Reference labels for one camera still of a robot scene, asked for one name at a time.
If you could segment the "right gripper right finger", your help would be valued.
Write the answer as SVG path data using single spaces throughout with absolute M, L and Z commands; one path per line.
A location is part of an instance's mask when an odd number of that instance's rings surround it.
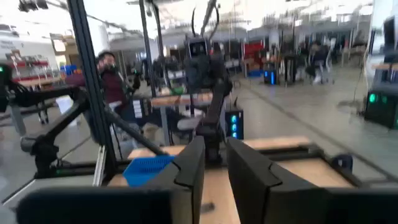
M 235 138 L 227 140 L 228 175 L 241 223 L 323 223 L 328 192 Z

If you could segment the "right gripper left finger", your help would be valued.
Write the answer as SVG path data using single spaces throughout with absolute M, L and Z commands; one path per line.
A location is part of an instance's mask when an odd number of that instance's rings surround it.
M 145 183 L 149 207 L 145 222 L 188 224 L 200 221 L 205 171 L 205 142 L 195 137 L 154 178 Z

